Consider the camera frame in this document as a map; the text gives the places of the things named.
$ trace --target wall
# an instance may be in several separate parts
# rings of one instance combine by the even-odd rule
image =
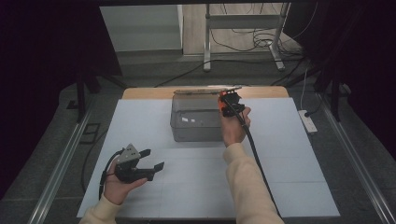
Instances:
[[[101,7],[101,12],[115,51],[181,49],[178,7]]]

